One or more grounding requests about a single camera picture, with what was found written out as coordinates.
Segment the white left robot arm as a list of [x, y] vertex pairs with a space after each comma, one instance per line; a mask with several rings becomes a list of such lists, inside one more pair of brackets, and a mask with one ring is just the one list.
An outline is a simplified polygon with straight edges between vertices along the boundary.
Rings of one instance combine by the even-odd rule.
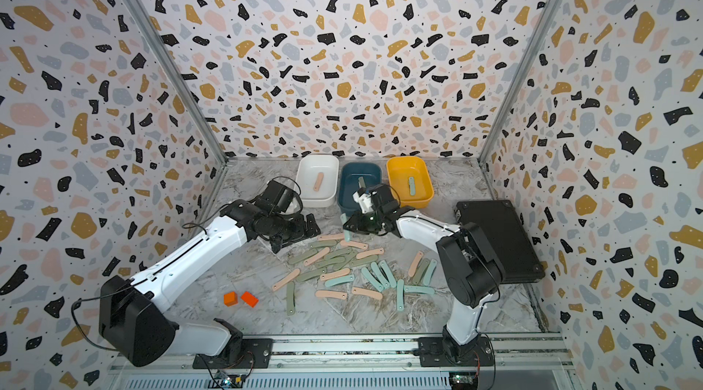
[[114, 276], [99, 295], [98, 333], [136, 367], [165, 354], [194, 355], [206, 369], [229, 368], [245, 358], [243, 333], [222, 319], [180, 322], [170, 316], [177, 298], [225, 256], [260, 239], [274, 253], [320, 235], [304, 214], [300, 187], [271, 179], [250, 200], [223, 205], [198, 233], [166, 258], [131, 278]]

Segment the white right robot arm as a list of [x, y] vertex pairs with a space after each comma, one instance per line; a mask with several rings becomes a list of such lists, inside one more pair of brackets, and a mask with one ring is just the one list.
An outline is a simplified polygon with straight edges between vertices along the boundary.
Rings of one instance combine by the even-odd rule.
[[353, 200], [359, 210], [344, 223], [344, 230], [394, 234], [437, 252], [454, 298], [450, 319], [442, 331], [443, 347], [455, 357], [468, 352], [480, 337], [481, 314], [488, 303], [498, 300], [505, 276], [503, 264], [483, 229], [474, 223], [441, 223], [412, 207], [403, 207], [386, 184], [360, 188]]

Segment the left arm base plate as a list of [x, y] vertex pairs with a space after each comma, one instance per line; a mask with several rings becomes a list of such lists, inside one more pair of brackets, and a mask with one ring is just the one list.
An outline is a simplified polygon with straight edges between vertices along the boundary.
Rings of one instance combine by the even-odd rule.
[[195, 370], [233, 368], [267, 369], [273, 353], [274, 340], [270, 338], [244, 338], [230, 342], [223, 351], [215, 356], [197, 354], [193, 359]]

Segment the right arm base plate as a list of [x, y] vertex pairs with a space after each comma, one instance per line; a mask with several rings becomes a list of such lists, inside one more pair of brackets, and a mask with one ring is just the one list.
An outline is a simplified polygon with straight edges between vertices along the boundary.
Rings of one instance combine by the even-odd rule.
[[486, 337], [459, 345], [450, 337], [421, 337], [413, 355], [422, 367], [483, 367], [495, 364], [494, 348]]

